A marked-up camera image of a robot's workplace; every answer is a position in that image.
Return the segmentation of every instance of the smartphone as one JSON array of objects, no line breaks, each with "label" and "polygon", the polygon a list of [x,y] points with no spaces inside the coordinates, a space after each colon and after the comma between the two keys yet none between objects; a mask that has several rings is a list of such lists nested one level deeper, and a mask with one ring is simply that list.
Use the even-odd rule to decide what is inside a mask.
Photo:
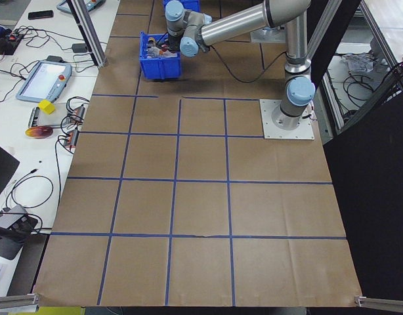
[{"label": "smartphone", "polygon": [[29,12],[28,20],[37,20],[38,18],[52,18],[53,16],[53,10]]}]

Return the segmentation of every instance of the table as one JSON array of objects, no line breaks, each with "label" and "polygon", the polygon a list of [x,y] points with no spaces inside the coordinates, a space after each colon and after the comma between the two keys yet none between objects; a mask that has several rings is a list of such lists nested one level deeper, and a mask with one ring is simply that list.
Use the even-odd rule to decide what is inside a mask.
[{"label": "table", "polygon": [[[32,0],[16,27],[22,25],[33,26],[35,28],[43,28],[52,32],[81,38],[81,34],[73,17],[70,14],[60,12],[56,9],[58,2],[57,0]],[[95,30],[102,42],[108,41],[118,6],[118,0],[107,0],[103,6],[90,13]],[[34,21],[27,19],[28,12],[42,11],[45,9],[52,9],[54,11],[54,18]],[[54,37],[62,47],[70,47],[72,43],[80,42],[57,35],[54,35]],[[13,56],[6,56],[4,60],[0,62],[0,69],[9,70],[14,62],[26,65],[34,60],[46,59],[50,54],[61,56],[64,60],[72,61],[73,54],[62,52],[55,43],[50,42],[40,49],[34,49],[27,47],[25,41],[22,41]],[[67,99],[72,96],[90,98],[97,75],[98,69],[96,67],[89,68],[81,73],[77,73],[74,70],[68,82],[68,86],[55,102],[56,105],[64,106]],[[9,75],[0,74],[0,100],[6,92],[13,87],[16,81],[15,78]],[[17,89],[8,96],[6,101],[0,103],[0,146],[20,161],[20,166],[13,176],[14,180],[24,176],[32,169],[38,168],[39,170],[36,172],[36,175],[45,175],[53,181],[55,189],[50,200],[45,205],[29,211],[30,213],[39,215],[43,219],[44,227],[51,228],[56,215],[58,199],[58,175],[54,156],[54,143],[57,133],[48,139],[41,140],[28,138],[24,134],[24,131],[28,127],[31,110],[36,104],[15,99],[16,91]],[[58,152],[62,185],[64,185],[72,157],[67,154],[67,152],[64,152],[62,148],[59,148]],[[42,201],[43,196],[48,196],[48,193],[48,183],[36,180],[35,178],[29,182],[29,185],[23,185],[19,188],[17,197],[25,204],[32,205],[39,203],[40,200]],[[4,199],[5,196],[4,193],[2,193],[0,196],[0,210],[1,206],[4,204]],[[12,261],[0,257],[0,263],[6,265],[6,270],[0,277],[0,296],[7,294],[19,257],[20,252]]]}]

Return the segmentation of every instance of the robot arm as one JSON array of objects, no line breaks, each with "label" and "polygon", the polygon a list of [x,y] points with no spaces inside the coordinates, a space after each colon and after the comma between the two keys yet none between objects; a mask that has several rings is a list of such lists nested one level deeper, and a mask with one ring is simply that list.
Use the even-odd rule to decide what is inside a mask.
[{"label": "robot arm", "polygon": [[309,5],[310,0],[264,0],[260,5],[211,23],[210,16],[184,10],[179,1],[170,1],[165,16],[170,42],[171,38],[172,41],[179,39],[183,55],[193,57],[199,48],[208,51],[208,47],[215,43],[267,26],[274,28],[288,23],[302,15]]},{"label": "robot arm", "polygon": [[315,94],[307,59],[307,9],[311,0],[264,0],[241,12],[211,23],[203,13],[185,10],[177,0],[168,2],[165,17],[172,50],[194,57],[215,43],[264,27],[286,25],[286,88],[280,107],[272,114],[281,129],[293,130]]}]

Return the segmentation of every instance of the brown paper surface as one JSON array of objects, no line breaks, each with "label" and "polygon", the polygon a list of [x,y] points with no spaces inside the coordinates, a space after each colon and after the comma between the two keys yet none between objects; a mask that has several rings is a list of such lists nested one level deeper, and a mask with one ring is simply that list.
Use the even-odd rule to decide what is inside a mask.
[{"label": "brown paper surface", "polygon": [[[140,31],[162,1],[122,0],[35,292],[81,306],[354,306],[360,286],[316,140],[265,140],[259,98],[281,98],[284,58],[238,83],[215,53],[177,80],[140,75]],[[201,0],[220,18],[251,1]],[[284,45],[217,50],[242,79]]]}]

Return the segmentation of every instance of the black curtain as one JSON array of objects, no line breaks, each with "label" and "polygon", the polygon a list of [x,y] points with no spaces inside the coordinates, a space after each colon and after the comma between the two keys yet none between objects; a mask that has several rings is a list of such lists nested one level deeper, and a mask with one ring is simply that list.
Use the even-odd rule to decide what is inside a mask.
[{"label": "black curtain", "polygon": [[[364,296],[403,301],[403,93],[324,145]],[[387,314],[312,309],[313,314]]]},{"label": "black curtain", "polygon": [[[308,40],[311,38],[318,21],[329,1],[334,0],[312,0],[311,6],[307,11],[307,31]],[[321,80],[328,68],[331,58],[334,56],[337,47],[340,44],[343,35],[346,32],[350,20],[354,16],[360,0],[342,0],[333,21],[324,35],[323,40],[318,47],[312,61],[311,79],[312,82],[319,86]]]}]

